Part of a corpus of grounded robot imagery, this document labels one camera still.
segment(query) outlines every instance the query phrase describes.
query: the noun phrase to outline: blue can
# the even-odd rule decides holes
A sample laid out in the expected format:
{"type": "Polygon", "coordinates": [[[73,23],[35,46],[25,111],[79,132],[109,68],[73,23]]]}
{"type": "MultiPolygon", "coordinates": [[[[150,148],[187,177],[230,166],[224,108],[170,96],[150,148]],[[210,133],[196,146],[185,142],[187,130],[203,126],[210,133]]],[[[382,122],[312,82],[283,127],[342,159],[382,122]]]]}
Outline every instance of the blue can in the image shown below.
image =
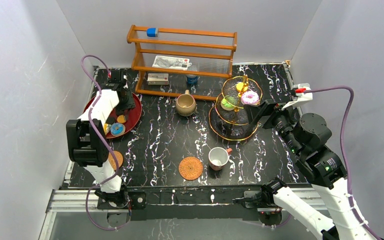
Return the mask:
{"type": "MultiPolygon", "coordinates": [[[[194,66],[190,66],[187,68],[188,71],[194,71],[197,72],[198,69],[194,66]]],[[[198,76],[193,74],[186,74],[186,83],[187,84],[197,84],[198,83],[198,76]]]]}

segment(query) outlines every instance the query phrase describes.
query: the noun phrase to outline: white wall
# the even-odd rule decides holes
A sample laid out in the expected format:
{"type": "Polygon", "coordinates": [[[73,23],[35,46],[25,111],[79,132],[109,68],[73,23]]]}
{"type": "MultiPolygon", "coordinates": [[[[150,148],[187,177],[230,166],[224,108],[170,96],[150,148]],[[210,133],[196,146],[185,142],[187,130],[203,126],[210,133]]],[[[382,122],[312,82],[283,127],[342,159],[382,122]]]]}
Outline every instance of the white wall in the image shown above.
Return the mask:
{"type": "Polygon", "coordinates": [[[2,240],[39,236],[69,162],[65,124],[91,87],[84,54],[55,0],[0,0],[2,240]]]}
{"type": "MultiPolygon", "coordinates": [[[[354,196],[384,238],[384,0],[324,0],[291,62],[296,83],[313,89],[348,85],[355,91],[345,130],[354,196]]],[[[349,94],[314,93],[305,112],[322,115],[333,131],[328,145],[339,155],[339,134],[349,94]]]]}
{"type": "Polygon", "coordinates": [[[233,61],[292,58],[321,0],[57,0],[84,51],[109,66],[132,64],[132,24],[237,32],[233,61]]]}

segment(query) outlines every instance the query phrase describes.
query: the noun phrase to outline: small box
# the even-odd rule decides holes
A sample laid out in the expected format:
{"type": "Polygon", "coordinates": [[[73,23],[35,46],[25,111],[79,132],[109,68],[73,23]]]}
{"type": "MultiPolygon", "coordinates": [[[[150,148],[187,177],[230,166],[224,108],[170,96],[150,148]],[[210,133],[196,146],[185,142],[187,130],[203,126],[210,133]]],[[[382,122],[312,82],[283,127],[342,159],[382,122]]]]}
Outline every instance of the small box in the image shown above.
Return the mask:
{"type": "Polygon", "coordinates": [[[148,85],[169,85],[168,73],[148,73],[148,85]]]}

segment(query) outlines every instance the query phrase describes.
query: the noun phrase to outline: woven coaster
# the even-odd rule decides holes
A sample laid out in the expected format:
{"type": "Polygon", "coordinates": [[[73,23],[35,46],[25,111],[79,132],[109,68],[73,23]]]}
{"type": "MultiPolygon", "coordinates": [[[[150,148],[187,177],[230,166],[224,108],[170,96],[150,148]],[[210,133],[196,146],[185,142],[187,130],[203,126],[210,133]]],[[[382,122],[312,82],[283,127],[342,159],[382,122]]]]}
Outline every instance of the woven coaster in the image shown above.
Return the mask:
{"type": "MultiPolygon", "coordinates": [[[[123,154],[119,151],[114,151],[114,155],[117,158],[118,167],[121,167],[123,164],[123,154]]],[[[117,170],[116,162],[114,161],[113,155],[111,155],[111,153],[108,155],[108,161],[111,164],[112,169],[114,169],[114,171],[117,170]]]]}
{"type": "Polygon", "coordinates": [[[180,175],[189,181],[199,178],[203,174],[203,163],[196,157],[184,158],[179,164],[180,175]]]}

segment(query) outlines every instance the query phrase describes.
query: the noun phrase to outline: white mug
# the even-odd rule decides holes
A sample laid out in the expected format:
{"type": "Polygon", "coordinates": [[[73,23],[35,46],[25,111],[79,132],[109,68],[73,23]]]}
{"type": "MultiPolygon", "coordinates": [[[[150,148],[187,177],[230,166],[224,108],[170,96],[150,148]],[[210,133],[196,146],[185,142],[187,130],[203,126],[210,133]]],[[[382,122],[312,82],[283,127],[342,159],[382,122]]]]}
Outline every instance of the white mug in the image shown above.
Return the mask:
{"type": "Polygon", "coordinates": [[[214,147],[208,153],[209,166],[214,170],[221,170],[229,161],[231,148],[214,147]]]}

